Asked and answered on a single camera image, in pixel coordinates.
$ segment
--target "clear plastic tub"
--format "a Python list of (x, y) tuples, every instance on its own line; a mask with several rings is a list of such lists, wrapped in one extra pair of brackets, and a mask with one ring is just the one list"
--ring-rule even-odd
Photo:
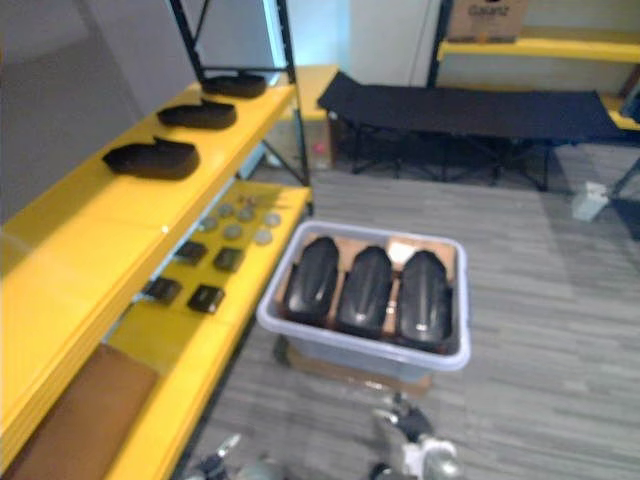
[[(305, 239), (311, 234), (350, 237), (383, 248), (392, 236), (440, 242), (454, 247), (456, 255), (452, 283), (452, 321), (457, 325), (457, 328), (454, 328), (454, 334), (458, 335), (457, 349), (449, 354), (429, 353), (279, 318), (279, 305), (275, 299), (278, 286), (292, 263), (301, 254)], [(260, 325), (284, 335), (302, 355), (391, 376), (406, 382), (417, 381), (434, 371), (460, 370), (467, 364), (471, 356), (469, 316), (467, 256), (462, 245), (455, 240), (316, 220), (306, 221), (296, 229), (257, 311)]]

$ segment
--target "brown cardboard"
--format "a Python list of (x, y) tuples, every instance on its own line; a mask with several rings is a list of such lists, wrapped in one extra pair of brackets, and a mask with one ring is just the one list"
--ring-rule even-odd
[(386, 375), (305, 357), (292, 345), (287, 347), (287, 360), (296, 370), (341, 382), (375, 388), (376, 390), (401, 391), (413, 396), (422, 396), (431, 387), (431, 375), (425, 375), (416, 383), (402, 382)]
[(455, 0), (447, 39), (513, 42), (522, 30), (528, 0)]
[(433, 252), (447, 270), (447, 280), (452, 283), (455, 278), (456, 249), (453, 245), (440, 242), (428, 242), (414, 238), (395, 236), (387, 242), (387, 255), (393, 263), (393, 270), (400, 271), (404, 264), (418, 250)]
[[(334, 163), (334, 143), (329, 121), (303, 120), (307, 161), (313, 170), (329, 170)], [(296, 126), (291, 119), (279, 120), (266, 135), (266, 140), (292, 165), (300, 166), (300, 150)]]
[(149, 367), (100, 345), (3, 478), (104, 478), (156, 379)]

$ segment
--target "yellow shelf edge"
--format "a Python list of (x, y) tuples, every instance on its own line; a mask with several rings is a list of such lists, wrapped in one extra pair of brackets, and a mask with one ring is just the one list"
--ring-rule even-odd
[(640, 132), (640, 123), (633, 118), (620, 115), (620, 107), (624, 100), (613, 95), (600, 94), (600, 100), (607, 109), (611, 120), (622, 130), (635, 130)]
[[(259, 246), (252, 242), (247, 247), (240, 269), (225, 284), (225, 298), (218, 311), (202, 316), (195, 333), (136, 421), (110, 469), (108, 480), (164, 479), (174, 468), (271, 272), (311, 199), (309, 188), (281, 187), (281, 190), (286, 193), (288, 207), (279, 212), (282, 222), (273, 231), (272, 243)], [(148, 309), (153, 315), (153, 305), (143, 304), (140, 308)], [(176, 318), (182, 316), (181, 319), (185, 321), (192, 318), (174, 305), (169, 308), (173, 309), (170, 314)], [(137, 330), (131, 331), (130, 335), (139, 333)], [(117, 335), (116, 332), (116, 341), (112, 346), (118, 348), (119, 345), (126, 345), (126, 339), (123, 340), (123, 336), (118, 339)], [(135, 342), (129, 342), (128, 345), (137, 348)], [(136, 352), (124, 351), (137, 358)]]
[[(27, 361), (31, 361), (33, 364), (33, 368), (25, 372), (25, 375), (13, 374), (12, 369), (19, 366), (26, 357), (22, 355), (15, 358), (8, 356), (7, 348), (3, 348), (0, 471), (4, 471), (15, 457), (48, 409), (102, 339), (109, 326), (115, 321), (117, 315), (126, 308), (132, 295), (139, 291), (149, 275), (187, 228), (193, 224), (214, 194), (233, 176), (245, 156), (275, 124), (293, 98), (293, 94), (293, 87), (285, 86), (268, 89), (262, 102), (260, 101), (261, 97), (255, 100), (219, 98), (222, 101), (237, 102), (240, 112), (249, 113), (240, 115), (236, 123), (237, 126), (230, 127), (228, 132), (211, 134), (214, 143), (217, 138), (227, 142), (225, 145), (229, 145), (229, 147), (224, 150), (227, 156), (220, 158), (218, 155), (215, 159), (210, 159), (207, 158), (207, 155), (201, 155), (201, 164), (192, 174), (192, 177), (194, 175), (198, 177), (193, 180), (194, 188), (189, 183), (191, 177), (181, 181), (185, 183), (145, 181), (127, 176), (115, 176), (102, 164), (101, 157), (110, 148), (131, 141), (150, 140), (147, 139), (147, 136), (150, 137), (153, 133), (159, 133), (164, 138), (178, 141), (189, 141), (190, 136), (193, 135), (196, 138), (194, 143), (199, 147), (199, 151), (200, 142), (209, 141), (208, 135), (207, 139), (202, 140), (205, 136), (202, 132), (185, 128), (167, 129), (165, 127), (160, 132), (156, 132), (155, 129), (160, 129), (160, 127), (155, 114), (152, 114), (91, 156), (3, 226), (2, 249), (5, 271), (2, 281), (5, 301), (2, 306), (2, 337), (4, 345), (5, 347), (13, 345), (16, 347), (14, 351), (23, 350), (24, 352), (39, 351), (32, 348), (36, 343), (45, 346), (48, 344), (48, 346), (42, 350), (42, 352), (47, 352), (41, 354), (42, 359), (27, 358)], [(167, 105), (184, 103), (185, 99), (196, 99), (199, 96), (199, 89), (192, 86), (168, 102)], [(262, 104), (268, 105), (269, 108), (264, 111), (252, 112), (253, 105)], [(243, 127), (243, 116), (245, 118), (249, 116), (250, 124), (253, 125), (250, 129)], [(234, 132), (242, 133), (236, 137)], [(216, 148), (216, 145), (206, 145), (207, 152), (215, 152)], [(91, 188), (95, 187), (95, 195), (90, 195), (94, 192), (89, 191), (87, 185)], [(132, 214), (127, 211), (128, 206), (131, 205), (131, 199), (122, 197), (126, 196), (128, 191), (135, 189), (155, 195), (155, 198), (158, 199), (166, 197), (165, 202), (167, 203), (171, 200), (172, 189), (176, 189), (180, 191), (180, 199), (183, 204), (173, 205), (173, 210), (166, 216), (166, 219), (162, 218), (162, 215), (159, 215), (155, 222), (150, 222), (146, 215), (133, 218)], [(88, 201), (86, 204), (80, 205), (76, 197), (82, 200), (88, 199)], [(153, 199), (148, 209), (154, 209), (156, 203)], [(47, 224), (46, 228), (42, 227), (43, 223)], [(29, 277), (28, 269), (31, 268), (31, 263), (37, 263), (31, 262), (30, 258), (44, 257), (48, 260), (56, 260), (58, 256), (73, 258), (73, 251), (78, 246), (78, 240), (74, 236), (78, 232), (91, 231), (96, 225), (105, 228), (115, 226), (123, 232), (136, 233), (140, 236), (142, 245), (131, 246), (126, 238), (120, 239), (120, 244), (115, 240), (108, 239), (108, 242), (113, 241), (115, 245), (111, 249), (107, 239), (102, 241), (100, 247), (111, 249), (110, 253), (112, 254), (124, 249), (130, 256), (135, 257), (135, 261), (123, 268), (122, 271), (114, 272), (114, 278), (117, 278), (115, 283), (100, 290), (89, 300), (82, 299), (83, 302), (92, 306), (86, 316), (84, 314), (81, 318), (64, 316), (64, 318), (58, 319), (57, 312), (52, 312), (50, 306), (45, 312), (46, 306), (38, 307), (35, 302), (20, 304), (18, 300), (13, 300), (12, 303), (7, 301), (9, 299), (7, 292), (12, 289), (28, 291), (33, 287), (34, 296), (37, 297), (37, 282), (40, 278), (33, 275), (33, 283), (24, 280)], [(31, 248), (31, 250), (28, 254), (23, 252), (16, 254), (14, 243), (20, 244), (20, 249)], [(88, 276), (100, 276), (100, 259), (96, 262), (94, 274)], [(56, 335), (55, 332), (45, 331), (42, 328), (35, 329), (35, 333), (28, 328), (23, 328), (24, 333), (15, 334), (19, 324), (24, 327), (25, 318), (35, 317), (42, 317), (40, 324), (44, 322), (46, 317), (52, 326), (58, 328), (58, 325), (62, 325), (68, 332)], [(15, 385), (7, 383), (14, 380), (18, 383)]]
[(525, 28), (513, 43), (462, 43), (444, 40), (438, 60), (446, 55), (507, 55), (575, 58), (640, 63), (640, 35), (585, 29)]
[[(338, 73), (338, 66), (327, 65), (298, 65), (296, 67), (296, 78), (298, 94), (300, 95), (300, 115), (305, 122), (320, 122), (327, 120), (327, 112), (318, 106), (318, 98), (324, 93), (326, 88)], [(281, 75), (278, 85), (286, 85), (287, 76)], [(281, 120), (291, 121), (292, 110), (286, 109)]]

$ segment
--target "metal shelving rack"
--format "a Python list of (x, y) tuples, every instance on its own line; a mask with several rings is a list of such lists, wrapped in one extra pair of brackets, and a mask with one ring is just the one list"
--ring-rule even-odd
[[(640, 64), (640, 33), (575, 28), (524, 28), (513, 43), (449, 42), (446, 34), (452, 7), (452, 0), (442, 0), (427, 79), (429, 88), (436, 86), (440, 64), (447, 55), (556, 57)], [(640, 124), (620, 115), (621, 98), (601, 94), (601, 99), (618, 128), (640, 131)]]
[(261, 72), (261, 73), (286, 73), (289, 79), (289, 84), (295, 88), (296, 105), (293, 107), (293, 121), (296, 127), (296, 140), (298, 143), (300, 162), (302, 165), (302, 175), (299, 175), (297, 171), (280, 155), (268, 142), (262, 141), (262, 144), (274, 154), (278, 160), (282, 163), (282, 166), (289, 171), (298, 181), (305, 187), (310, 186), (310, 174), (309, 163), (307, 159), (307, 148), (304, 138), (304, 129), (302, 127), (302, 116), (300, 114), (300, 92), (298, 91), (298, 84), (296, 78), (296, 69), (293, 61), (293, 44), (291, 41), (291, 30), (289, 28), (289, 13), (287, 10), (286, 0), (276, 0), (276, 6), (278, 9), (278, 20), (280, 23), (280, 35), (282, 38), (282, 48), (284, 50), (284, 57), (286, 65), (284, 67), (274, 66), (247, 66), (247, 65), (203, 65), (198, 54), (197, 47), (198, 41), (202, 34), (204, 26), (204, 20), (209, 12), (210, 0), (205, 0), (200, 14), (198, 15), (198, 22), (195, 30), (189, 26), (187, 15), (184, 11), (182, 0), (169, 0), (169, 5), (180, 30), (182, 41), (187, 49), (189, 55), (189, 61), (193, 67), (193, 71), (196, 74), (196, 78), (199, 82), (203, 82), (208, 78), (209, 72), (220, 71), (237, 71), (237, 72)]
[[(181, 5), (177, 8), (178, 2), (173, 0), (170, 5), (178, 19)], [(5, 235), (0, 243), (5, 301), (1, 326), (4, 344), (0, 474), (116, 323), (118, 329), (124, 329), (117, 338), (128, 345), (128, 325), (136, 318), (144, 321), (144, 315), (140, 314), (133, 320), (127, 320), (125, 315), (117, 322), (131, 305), (131, 299), (155, 275), (158, 266), (185, 235), (190, 234), (216, 194), (227, 188), (247, 155), (263, 141), (295, 100), (296, 75), (286, 4), (278, 1), (278, 6), (287, 52), (286, 67), (239, 70), (283, 71), (289, 74), (292, 85), (269, 87), (252, 99), (221, 97), (234, 102), (238, 120), (220, 131), (168, 128), (151, 113), (90, 155), (3, 225)], [(183, 38), (188, 33), (187, 39), (192, 39), (187, 48), (190, 55), (195, 53), (194, 38), (189, 31), (183, 31), (188, 27), (184, 12), (179, 27)], [(202, 67), (196, 70), (199, 78), (204, 78), (203, 72)], [(195, 103), (201, 95), (200, 86), (195, 84), (169, 100), (165, 107)], [(224, 305), (215, 316), (198, 317), (198, 334), (193, 341), (177, 346), (181, 349), (179, 358), (172, 359), (170, 371), (162, 375), (106, 478), (167, 478), (209, 394), (223, 377), (234, 349), (241, 343), (261, 289), (305, 208), (311, 206), (298, 109), (295, 108), (293, 118), (297, 121), (302, 147), (302, 173), (282, 161), (304, 186), (235, 182), (225, 194), (226, 201), (239, 195), (271, 199), (274, 208), (282, 208), (281, 224), (273, 231), (269, 245), (249, 242), (252, 236), (248, 234), (242, 237), (242, 241), (247, 242), (243, 244), (246, 261), (229, 278), (218, 279), (228, 282), (224, 285), (228, 289)], [(203, 161), (189, 177), (179, 182), (114, 175), (104, 165), (102, 157), (110, 149), (148, 141), (155, 135), (192, 143)], [(261, 218), (256, 217), (251, 228), (257, 228)], [(200, 274), (206, 273), (204, 270), (201, 269)], [(185, 285), (197, 278), (185, 277)], [(191, 291), (185, 288), (185, 295)], [(185, 300), (179, 303), (184, 306)], [(142, 306), (138, 309), (144, 313)], [(173, 314), (186, 315), (184, 311)], [(172, 322), (170, 327), (175, 325), (176, 322)], [(162, 332), (153, 324), (145, 338), (154, 339), (156, 334), (157, 340), (162, 341)], [(132, 356), (139, 354), (135, 350), (141, 345), (137, 340), (138, 337), (132, 351), (127, 351)]]

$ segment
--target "black metal frame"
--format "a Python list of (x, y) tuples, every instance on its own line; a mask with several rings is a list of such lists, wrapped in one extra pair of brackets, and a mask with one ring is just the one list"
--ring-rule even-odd
[[(189, 61), (191, 62), (191, 66), (193, 67), (193, 71), (196, 74), (196, 78), (199, 82), (204, 82), (207, 80), (207, 72), (213, 71), (224, 71), (224, 70), (232, 70), (237, 72), (263, 72), (263, 73), (272, 73), (272, 72), (286, 72), (289, 84), (293, 85), (296, 92), (296, 106), (293, 108), (293, 121), (296, 127), (296, 141), (298, 143), (298, 150), (300, 155), (300, 163), (302, 165), (302, 174), (298, 174), (295, 168), (293, 168), (287, 161), (280, 155), (276, 150), (269, 145), (265, 140), (262, 140), (262, 144), (265, 146), (269, 152), (274, 154), (276, 158), (282, 163), (284, 168), (291, 173), (296, 180), (298, 180), (304, 186), (311, 185), (311, 178), (309, 173), (309, 164), (307, 159), (307, 146), (304, 138), (304, 129), (302, 126), (302, 116), (300, 114), (300, 92), (298, 91), (297, 79), (296, 79), (296, 70), (295, 64), (293, 61), (293, 44), (291, 41), (291, 31), (289, 29), (289, 14), (287, 11), (287, 1), (286, 0), (276, 0), (276, 5), (278, 8), (278, 20), (280, 23), (280, 35), (282, 37), (282, 45), (284, 50), (284, 57), (286, 61), (286, 66), (284, 67), (273, 67), (273, 66), (238, 66), (238, 65), (202, 65), (200, 61), (200, 55), (196, 51), (196, 46), (198, 44), (198, 40), (200, 39), (200, 34), (202, 33), (202, 29), (205, 22), (205, 17), (207, 15), (209, 9), (210, 0), (205, 0), (202, 5), (202, 9), (200, 11), (200, 15), (198, 17), (198, 23), (195, 29), (195, 33), (191, 33), (191, 28), (189, 26), (189, 21), (187, 20), (187, 16), (185, 14), (184, 8), (182, 6), (182, 0), (169, 0), (169, 6), (173, 12), (173, 16), (175, 17), (176, 24), (180, 31), (180, 36), (182, 37), (182, 41), (184, 42), (184, 46), (187, 49), (187, 54), (189, 56)], [(309, 205), (310, 212), (313, 211), (312, 205)]]
[[(476, 150), (484, 153), (490, 158), (490, 163), (486, 165), (482, 165), (480, 167), (470, 168), (461, 172), (453, 177), (449, 177), (449, 180), (455, 182), (457, 180), (461, 180), (464, 177), (469, 175), (473, 175), (478, 171), (483, 171), (487, 169), (491, 169), (491, 186), (495, 186), (498, 184), (502, 176), (502, 172), (508, 168), (509, 164), (514, 164), (518, 160), (523, 159), (533, 148), (536, 146), (542, 146), (544, 148), (544, 157), (543, 157), (543, 165), (542, 165), (542, 178), (537, 179), (533, 177), (529, 172), (527, 172), (527, 165), (525, 162), (522, 163), (521, 167), (516, 170), (518, 174), (524, 177), (526, 180), (531, 182), (533, 186), (535, 186), (539, 191), (546, 192), (549, 189), (549, 160), (553, 155), (553, 144), (548, 141), (540, 141), (535, 142), (533, 140), (524, 140), (519, 144), (514, 143), (509, 140), (507, 148), (504, 151), (501, 151), (498, 148), (492, 148), (485, 143), (483, 143), (481, 138), (476, 138), (472, 136), (450, 136), (451, 138), (461, 138), (466, 141), (469, 145), (474, 147)], [(443, 161), (443, 179), (447, 181), (447, 160), (445, 156), (445, 160)]]
[(438, 60), (438, 51), (440, 44), (447, 35), (447, 27), (449, 26), (449, 17), (453, 8), (453, 0), (442, 0), (440, 3), (440, 11), (438, 13), (438, 24), (436, 26), (436, 35), (433, 39), (433, 47), (431, 48), (431, 62), (429, 64), (429, 76), (427, 77), (427, 88), (434, 88), (438, 81), (438, 73), (440, 71), (440, 60)]
[[(400, 178), (400, 172), (402, 171), (405, 165), (405, 155), (402, 152), (402, 146), (404, 145), (404, 141), (412, 135), (420, 136), (420, 132), (411, 132), (411, 131), (403, 131), (399, 129), (390, 129), (390, 128), (381, 128), (374, 127), (371, 125), (367, 125), (364, 123), (354, 124), (352, 122), (346, 121), (347, 126), (354, 132), (354, 143), (353, 150), (351, 151), (351, 173), (354, 175), (358, 175), (359, 173), (364, 172), (373, 167), (377, 167), (380, 165), (386, 167), (392, 167), (394, 171), (394, 177)], [(400, 138), (396, 140), (395, 143), (395, 152), (391, 156), (391, 158), (374, 158), (368, 160), (365, 163), (359, 163), (360, 154), (362, 153), (362, 140), (366, 135), (372, 136), (381, 132), (388, 132), (397, 134)], [(437, 173), (434, 173), (430, 168), (426, 165), (415, 166), (419, 169), (419, 174), (427, 176), (430, 180), (440, 180), (441, 177), (438, 176)]]
[(638, 158), (631, 168), (611, 186), (611, 192), (609, 193), (609, 197), (618, 198), (620, 196), (620, 192), (627, 186), (627, 184), (631, 181), (633, 177), (636, 175), (640, 175), (640, 158)]

